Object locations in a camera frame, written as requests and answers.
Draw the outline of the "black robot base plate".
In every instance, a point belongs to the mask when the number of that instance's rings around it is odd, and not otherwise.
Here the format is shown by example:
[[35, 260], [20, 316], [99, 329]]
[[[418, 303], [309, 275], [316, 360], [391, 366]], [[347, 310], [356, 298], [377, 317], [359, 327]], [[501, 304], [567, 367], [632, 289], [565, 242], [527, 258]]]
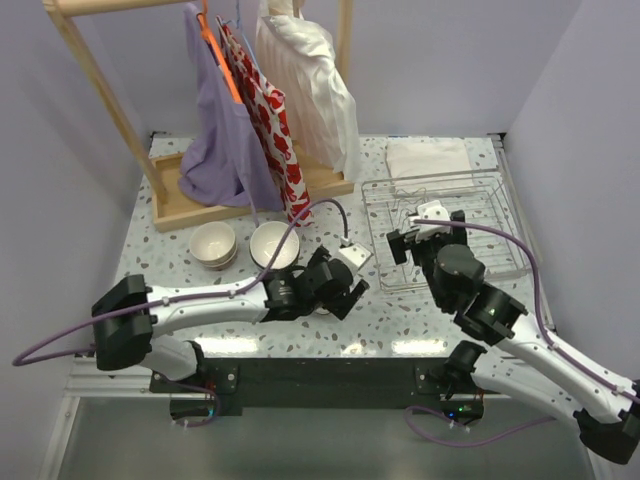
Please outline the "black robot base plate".
[[173, 385], [154, 373], [150, 391], [169, 394], [174, 419], [213, 407], [194, 387], [214, 391], [221, 416], [246, 408], [404, 409], [427, 407], [468, 425], [483, 417], [484, 395], [444, 382], [443, 358], [207, 358], [195, 378]]

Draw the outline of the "orange clothes hanger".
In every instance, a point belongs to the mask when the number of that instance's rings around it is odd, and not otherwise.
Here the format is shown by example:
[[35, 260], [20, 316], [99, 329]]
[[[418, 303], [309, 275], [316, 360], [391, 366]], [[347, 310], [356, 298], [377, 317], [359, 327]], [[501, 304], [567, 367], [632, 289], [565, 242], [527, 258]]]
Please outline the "orange clothes hanger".
[[225, 83], [227, 85], [227, 88], [231, 94], [233, 101], [236, 104], [241, 104], [242, 98], [236, 87], [233, 75], [227, 65], [226, 59], [220, 48], [220, 45], [208, 24], [208, 1], [207, 0], [201, 1], [201, 11], [197, 14], [197, 19], [200, 25], [201, 36], [203, 40], [208, 44], [211, 51], [213, 52], [215, 61], [217, 62], [218, 68], [224, 77]]

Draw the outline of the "blue clothes hanger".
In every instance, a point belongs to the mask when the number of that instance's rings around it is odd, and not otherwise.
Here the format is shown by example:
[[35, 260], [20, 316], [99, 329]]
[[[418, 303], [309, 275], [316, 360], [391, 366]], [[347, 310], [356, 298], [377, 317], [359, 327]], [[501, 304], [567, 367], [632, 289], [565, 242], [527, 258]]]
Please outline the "blue clothes hanger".
[[240, 34], [242, 40], [244, 41], [244, 45], [247, 48], [250, 59], [252, 60], [253, 64], [257, 67], [257, 69], [260, 69], [259, 62], [257, 61], [251, 42], [248, 39], [247, 35], [245, 34], [243, 19], [242, 19], [241, 1], [235, 0], [234, 5], [235, 5], [235, 17], [231, 18], [230, 20], [224, 21], [223, 24], [231, 25]]

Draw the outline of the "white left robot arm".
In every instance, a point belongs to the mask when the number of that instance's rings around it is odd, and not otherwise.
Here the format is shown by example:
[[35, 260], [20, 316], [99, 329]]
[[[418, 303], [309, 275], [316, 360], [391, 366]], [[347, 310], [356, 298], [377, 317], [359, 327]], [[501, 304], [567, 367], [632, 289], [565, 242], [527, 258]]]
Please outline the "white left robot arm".
[[356, 275], [371, 256], [357, 243], [335, 253], [320, 246], [303, 267], [186, 289], [150, 286], [141, 274], [127, 276], [92, 307], [96, 366], [106, 372], [142, 366], [196, 392], [207, 380], [202, 348], [174, 338], [175, 332], [230, 322], [293, 321], [318, 309], [342, 320], [369, 288]]

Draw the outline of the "red white floral garment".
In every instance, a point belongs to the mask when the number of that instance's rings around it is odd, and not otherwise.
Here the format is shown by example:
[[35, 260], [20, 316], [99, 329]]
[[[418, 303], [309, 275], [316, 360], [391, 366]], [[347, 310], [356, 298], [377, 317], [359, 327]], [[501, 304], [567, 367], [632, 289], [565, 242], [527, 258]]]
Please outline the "red white floral garment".
[[288, 220], [298, 218], [298, 224], [306, 226], [312, 221], [312, 213], [304, 210], [310, 196], [290, 136], [285, 94], [259, 71], [221, 17], [216, 18], [216, 24], [221, 49], [262, 146], [284, 213]]

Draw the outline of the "white ceramic bowl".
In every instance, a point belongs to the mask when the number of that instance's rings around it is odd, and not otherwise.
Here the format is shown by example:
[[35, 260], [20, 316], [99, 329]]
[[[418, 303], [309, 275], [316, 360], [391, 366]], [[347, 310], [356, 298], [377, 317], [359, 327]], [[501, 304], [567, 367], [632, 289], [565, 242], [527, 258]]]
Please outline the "white ceramic bowl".
[[[254, 231], [250, 238], [249, 251], [253, 262], [258, 267], [264, 268], [269, 263], [287, 229], [286, 223], [268, 221]], [[272, 268], [282, 270], [293, 266], [299, 254], [300, 239], [296, 231], [292, 230], [286, 237]]]

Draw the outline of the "white pleated garment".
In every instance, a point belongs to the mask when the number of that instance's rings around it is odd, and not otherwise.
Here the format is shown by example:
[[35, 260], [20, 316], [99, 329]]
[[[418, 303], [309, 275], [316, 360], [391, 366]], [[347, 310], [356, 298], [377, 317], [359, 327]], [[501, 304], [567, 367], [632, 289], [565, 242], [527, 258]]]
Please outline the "white pleated garment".
[[261, 72], [285, 95], [292, 139], [355, 181], [361, 171], [356, 102], [336, 67], [331, 34], [295, 14], [292, 1], [262, 1], [255, 53]]

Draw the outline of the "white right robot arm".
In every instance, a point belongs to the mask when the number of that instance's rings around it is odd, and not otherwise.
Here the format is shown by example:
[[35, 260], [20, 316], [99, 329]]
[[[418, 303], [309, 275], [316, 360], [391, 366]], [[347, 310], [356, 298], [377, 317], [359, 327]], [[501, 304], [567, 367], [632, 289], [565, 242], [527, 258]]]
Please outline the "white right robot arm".
[[528, 403], [575, 423], [582, 444], [626, 465], [639, 446], [639, 384], [592, 360], [544, 325], [540, 279], [527, 309], [485, 279], [467, 240], [463, 211], [428, 205], [411, 229], [386, 235], [395, 264], [412, 261], [436, 306], [465, 334], [433, 374], [448, 394], [473, 387]]

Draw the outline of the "red floral bowl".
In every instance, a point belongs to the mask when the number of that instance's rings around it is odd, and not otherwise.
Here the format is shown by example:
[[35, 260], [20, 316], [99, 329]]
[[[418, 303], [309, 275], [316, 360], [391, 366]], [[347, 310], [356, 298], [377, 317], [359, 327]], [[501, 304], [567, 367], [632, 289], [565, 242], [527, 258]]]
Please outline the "red floral bowl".
[[209, 268], [209, 269], [213, 269], [216, 271], [220, 271], [220, 270], [225, 270], [227, 268], [229, 268], [234, 261], [237, 258], [237, 253], [234, 252], [233, 254], [231, 254], [228, 258], [226, 258], [224, 261], [220, 260], [216, 260], [216, 261], [202, 261], [201, 264], [205, 267], [205, 268]]

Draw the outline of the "purple hanging garment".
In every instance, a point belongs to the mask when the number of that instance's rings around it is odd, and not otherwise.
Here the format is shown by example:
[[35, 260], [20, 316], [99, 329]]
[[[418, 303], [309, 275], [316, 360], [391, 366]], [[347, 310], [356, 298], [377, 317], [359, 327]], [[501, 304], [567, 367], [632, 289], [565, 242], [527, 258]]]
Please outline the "purple hanging garment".
[[231, 97], [201, 36], [199, 12], [192, 3], [183, 8], [187, 51], [196, 73], [200, 132], [183, 154], [179, 188], [204, 206], [281, 211], [283, 204], [248, 111]]

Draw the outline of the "folded white cloth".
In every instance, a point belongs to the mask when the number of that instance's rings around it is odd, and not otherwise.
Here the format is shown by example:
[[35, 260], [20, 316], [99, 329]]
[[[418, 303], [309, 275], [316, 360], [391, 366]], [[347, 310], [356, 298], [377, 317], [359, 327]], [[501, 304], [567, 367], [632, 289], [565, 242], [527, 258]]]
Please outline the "folded white cloth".
[[387, 144], [386, 163], [392, 178], [469, 171], [462, 139], [395, 139]]

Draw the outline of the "wooden clothes rack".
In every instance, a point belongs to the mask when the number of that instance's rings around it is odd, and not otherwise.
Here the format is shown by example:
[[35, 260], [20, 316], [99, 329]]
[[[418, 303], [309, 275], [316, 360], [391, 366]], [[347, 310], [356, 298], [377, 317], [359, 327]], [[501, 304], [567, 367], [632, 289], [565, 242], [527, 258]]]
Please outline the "wooden clothes rack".
[[97, 90], [150, 182], [160, 232], [260, 211], [312, 223], [308, 205], [353, 191], [351, 173], [303, 139], [288, 93], [267, 79], [264, 64], [240, 46], [205, 4], [183, 11], [196, 71], [201, 131], [186, 151], [153, 159], [118, 103], [74, 20], [153, 7], [151, 1], [47, 1], [46, 12]]

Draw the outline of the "beige ceramic bowl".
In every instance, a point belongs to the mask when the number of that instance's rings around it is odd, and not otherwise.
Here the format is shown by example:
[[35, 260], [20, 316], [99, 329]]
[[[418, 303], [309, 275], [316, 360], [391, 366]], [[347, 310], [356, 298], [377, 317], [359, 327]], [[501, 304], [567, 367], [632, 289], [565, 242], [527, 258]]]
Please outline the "beige ceramic bowl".
[[194, 258], [203, 264], [222, 264], [237, 251], [236, 234], [225, 222], [209, 222], [193, 232], [189, 249]]

